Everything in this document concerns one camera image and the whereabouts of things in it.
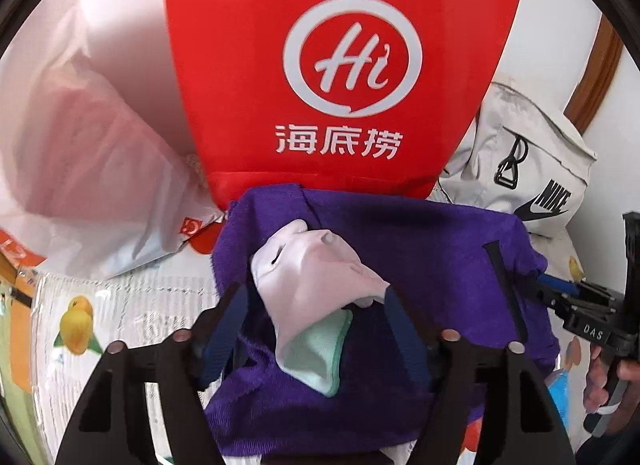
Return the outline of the white cotton glove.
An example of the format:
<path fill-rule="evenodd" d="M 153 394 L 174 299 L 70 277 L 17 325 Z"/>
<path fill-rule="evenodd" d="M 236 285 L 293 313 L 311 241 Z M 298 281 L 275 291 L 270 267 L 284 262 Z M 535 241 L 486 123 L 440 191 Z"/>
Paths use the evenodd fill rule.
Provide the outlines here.
<path fill-rule="evenodd" d="M 365 308 L 383 300 L 390 286 L 339 235 L 311 230 L 302 219 L 269 237 L 250 272 L 276 329 L 280 364 L 303 331 L 351 303 Z"/>

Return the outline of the mint green cloth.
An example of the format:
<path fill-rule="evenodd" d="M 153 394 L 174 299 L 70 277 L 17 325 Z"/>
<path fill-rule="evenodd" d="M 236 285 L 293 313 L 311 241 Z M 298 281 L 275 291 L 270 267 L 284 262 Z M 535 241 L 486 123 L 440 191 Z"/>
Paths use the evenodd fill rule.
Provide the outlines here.
<path fill-rule="evenodd" d="M 308 388 L 332 398 L 340 388 L 340 365 L 352 312 L 336 310 L 294 334 L 277 330 L 280 370 Z"/>

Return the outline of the blue tissue pack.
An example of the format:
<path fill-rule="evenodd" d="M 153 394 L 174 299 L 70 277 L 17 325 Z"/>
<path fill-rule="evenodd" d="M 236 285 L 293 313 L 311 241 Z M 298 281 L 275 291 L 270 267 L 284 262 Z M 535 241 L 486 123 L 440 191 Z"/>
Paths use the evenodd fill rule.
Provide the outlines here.
<path fill-rule="evenodd" d="M 565 428 L 570 425 L 570 387 L 568 387 L 568 372 L 559 369 L 552 372 L 545 380 L 551 398 L 558 409 Z"/>

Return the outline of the purple towel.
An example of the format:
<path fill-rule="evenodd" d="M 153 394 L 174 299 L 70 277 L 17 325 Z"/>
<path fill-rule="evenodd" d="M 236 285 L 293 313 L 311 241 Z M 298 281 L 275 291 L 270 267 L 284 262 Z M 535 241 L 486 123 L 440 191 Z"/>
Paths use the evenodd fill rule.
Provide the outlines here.
<path fill-rule="evenodd" d="M 542 375 L 559 344 L 518 284 L 546 259 L 512 214 L 398 196 L 246 192 L 213 255 L 248 290 L 239 363 L 206 407 L 226 456 L 376 451 L 418 437 L 437 358 L 416 322 L 479 346 L 521 341 Z"/>

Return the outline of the grey Nike waist bag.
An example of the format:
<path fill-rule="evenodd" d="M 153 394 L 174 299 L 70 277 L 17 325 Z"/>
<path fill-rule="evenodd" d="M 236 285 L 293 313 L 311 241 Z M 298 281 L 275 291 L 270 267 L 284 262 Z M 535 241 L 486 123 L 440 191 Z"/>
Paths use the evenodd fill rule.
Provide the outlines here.
<path fill-rule="evenodd" d="M 497 75 L 436 184 L 440 197 L 515 214 L 553 239 L 584 200 L 597 154 L 555 104 Z"/>

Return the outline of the fruit print tablecloth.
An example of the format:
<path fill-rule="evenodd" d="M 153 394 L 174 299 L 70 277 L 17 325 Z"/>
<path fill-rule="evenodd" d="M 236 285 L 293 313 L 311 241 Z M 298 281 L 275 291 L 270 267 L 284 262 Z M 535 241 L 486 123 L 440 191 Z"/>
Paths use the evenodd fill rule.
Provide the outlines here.
<path fill-rule="evenodd" d="M 405 289 L 439 321 L 490 347 L 515 333 L 502 295 L 474 282 L 465 251 L 448 251 L 433 231 L 404 228 L 335 233 L 383 279 Z M 212 307 L 227 263 L 209 263 L 193 245 L 108 281 L 40 277 L 32 307 L 12 306 L 11 361 L 16 385 L 34 397 L 43 461 L 60 445 L 64 424 L 105 345 L 122 338 L 154 344 Z M 246 362 L 205 393 L 206 412 L 222 454 L 231 457 L 371 451 L 416 437 L 431 401 L 409 377 L 383 310 L 346 311 L 333 397 L 285 374 L 276 361 L 274 328 L 257 295 L 250 296 L 238 348 Z"/>

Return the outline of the white Miniso plastic bag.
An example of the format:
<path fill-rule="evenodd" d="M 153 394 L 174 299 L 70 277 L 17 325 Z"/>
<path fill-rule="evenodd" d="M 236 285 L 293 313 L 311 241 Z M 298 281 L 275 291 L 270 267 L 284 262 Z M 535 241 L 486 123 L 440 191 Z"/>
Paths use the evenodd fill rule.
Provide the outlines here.
<path fill-rule="evenodd" d="M 1 250 L 103 280 L 178 251 L 221 211 L 92 66 L 78 0 L 42 0 L 1 58 Z"/>

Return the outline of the red Haidilao paper bag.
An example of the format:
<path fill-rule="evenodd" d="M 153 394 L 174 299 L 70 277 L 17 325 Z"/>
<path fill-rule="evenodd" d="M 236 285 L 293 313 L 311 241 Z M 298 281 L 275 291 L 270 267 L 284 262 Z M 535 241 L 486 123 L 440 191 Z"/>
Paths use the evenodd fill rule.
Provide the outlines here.
<path fill-rule="evenodd" d="M 256 186 L 424 198 L 520 0 L 165 0 L 214 202 Z"/>

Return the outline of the brown wooden door frame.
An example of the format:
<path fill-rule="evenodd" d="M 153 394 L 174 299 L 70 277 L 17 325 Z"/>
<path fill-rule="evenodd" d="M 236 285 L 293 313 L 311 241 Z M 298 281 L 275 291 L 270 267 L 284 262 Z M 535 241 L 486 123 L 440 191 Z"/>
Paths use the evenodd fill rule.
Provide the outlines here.
<path fill-rule="evenodd" d="M 579 133 L 585 133 L 608 94 L 620 57 L 623 41 L 604 14 L 594 37 L 587 64 L 564 114 Z"/>

